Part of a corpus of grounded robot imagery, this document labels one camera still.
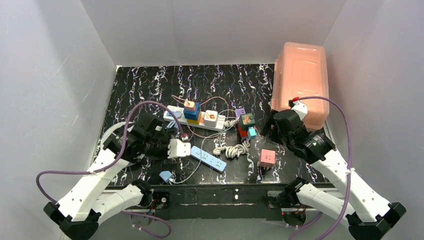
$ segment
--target yellow block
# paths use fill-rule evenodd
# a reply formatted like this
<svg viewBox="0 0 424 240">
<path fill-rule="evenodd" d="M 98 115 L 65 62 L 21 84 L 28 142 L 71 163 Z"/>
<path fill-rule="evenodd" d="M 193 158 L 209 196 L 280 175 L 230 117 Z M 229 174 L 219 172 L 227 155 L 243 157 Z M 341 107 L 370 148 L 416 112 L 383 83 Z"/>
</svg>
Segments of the yellow block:
<svg viewBox="0 0 424 240">
<path fill-rule="evenodd" d="M 202 113 L 199 114 L 199 118 L 196 121 L 195 120 L 187 119 L 187 123 L 199 125 L 199 123 L 200 123 L 201 120 L 202 120 Z"/>
</svg>

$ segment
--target plastic storage box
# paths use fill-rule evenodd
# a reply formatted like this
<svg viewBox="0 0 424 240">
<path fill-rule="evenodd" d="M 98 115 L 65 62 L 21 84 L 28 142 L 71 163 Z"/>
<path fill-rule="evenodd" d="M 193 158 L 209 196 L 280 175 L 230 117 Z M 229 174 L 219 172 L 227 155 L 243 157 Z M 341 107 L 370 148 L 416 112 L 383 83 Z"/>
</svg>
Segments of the plastic storage box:
<svg viewBox="0 0 424 240">
<path fill-rule="evenodd" d="M 271 108 L 290 109 L 289 100 L 295 97 L 329 97 L 326 52 L 323 46 L 286 42 L 274 68 Z M 308 99 L 308 113 L 303 119 L 310 130 L 323 127 L 330 113 L 329 103 Z"/>
</svg>

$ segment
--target white power strip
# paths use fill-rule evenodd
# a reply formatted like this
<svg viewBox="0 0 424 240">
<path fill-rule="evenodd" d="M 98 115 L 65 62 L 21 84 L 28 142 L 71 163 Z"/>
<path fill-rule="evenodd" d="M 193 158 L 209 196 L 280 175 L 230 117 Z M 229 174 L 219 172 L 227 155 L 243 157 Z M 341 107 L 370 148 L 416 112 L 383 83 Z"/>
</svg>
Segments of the white power strip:
<svg viewBox="0 0 424 240">
<path fill-rule="evenodd" d="M 217 132 L 222 132 L 222 130 L 224 130 L 224 123 L 226 121 L 226 117 L 224 115 L 218 115 L 218 119 L 217 119 L 217 123 L 216 126 L 206 126 L 203 123 L 203 119 L 205 117 L 205 112 L 201 111 L 201 120 L 200 123 L 197 124 L 192 124 L 192 123 L 187 123 L 187 119 L 184 117 L 184 108 L 182 107 L 177 107 L 177 106 L 171 106 L 168 105 L 167 106 L 169 108 L 169 110 L 173 111 L 174 113 L 176 112 L 180 112 L 181 113 L 181 117 L 178 119 L 180 124 L 184 124 L 184 125 L 188 125 L 188 126 L 192 126 L 192 127 L 196 127 L 196 128 L 201 128 L 201 129 L 207 129 L 207 130 L 212 130 L 212 131 L 217 131 Z M 168 122 L 172 122 L 174 121 L 174 118 L 168 114 L 168 111 L 165 111 L 165 113 L 163 114 L 163 120 L 168 121 Z"/>
</svg>

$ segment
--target blue cube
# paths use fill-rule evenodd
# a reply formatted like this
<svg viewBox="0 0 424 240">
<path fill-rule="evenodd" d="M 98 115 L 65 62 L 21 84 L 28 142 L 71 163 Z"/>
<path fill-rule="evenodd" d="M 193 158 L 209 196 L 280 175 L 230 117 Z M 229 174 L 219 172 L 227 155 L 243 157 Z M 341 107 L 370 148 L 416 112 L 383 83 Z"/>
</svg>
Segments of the blue cube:
<svg viewBox="0 0 424 240">
<path fill-rule="evenodd" d="M 247 129 L 247 136 L 249 137 L 249 140 L 256 138 L 256 130 L 254 127 L 251 126 Z"/>
<path fill-rule="evenodd" d="M 200 115 L 200 106 L 198 102 L 196 102 L 194 106 L 195 106 L 194 111 L 189 111 L 184 108 L 184 117 L 189 120 L 197 121 Z"/>
<path fill-rule="evenodd" d="M 170 181 L 170 178 L 172 177 L 172 173 L 170 171 L 162 171 L 159 173 L 159 177 L 165 181 L 165 183 L 168 183 Z"/>
</svg>

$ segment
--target gray floor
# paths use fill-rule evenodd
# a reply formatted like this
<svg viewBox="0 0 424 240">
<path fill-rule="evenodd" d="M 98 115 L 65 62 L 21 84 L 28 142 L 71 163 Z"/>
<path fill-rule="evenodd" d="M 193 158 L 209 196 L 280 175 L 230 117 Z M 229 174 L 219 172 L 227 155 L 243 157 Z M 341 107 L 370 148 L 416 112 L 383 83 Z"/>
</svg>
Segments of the gray floor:
<svg viewBox="0 0 424 240">
<path fill-rule="evenodd" d="M 141 219 L 145 226 L 147 220 Z M 313 240 L 324 233 L 334 222 L 328 216 L 321 219 L 310 228 L 299 233 L 295 240 Z M 172 234 L 167 240 L 287 240 L 294 231 L 279 224 L 282 222 L 265 222 L 262 219 L 179 219 L 171 220 Z M 152 222 L 149 230 L 165 234 L 167 228 L 160 222 Z M 157 239 L 132 228 L 128 215 L 118 214 L 104 222 L 91 240 L 153 240 Z M 349 231 L 339 225 L 326 240 L 353 240 Z"/>
</svg>

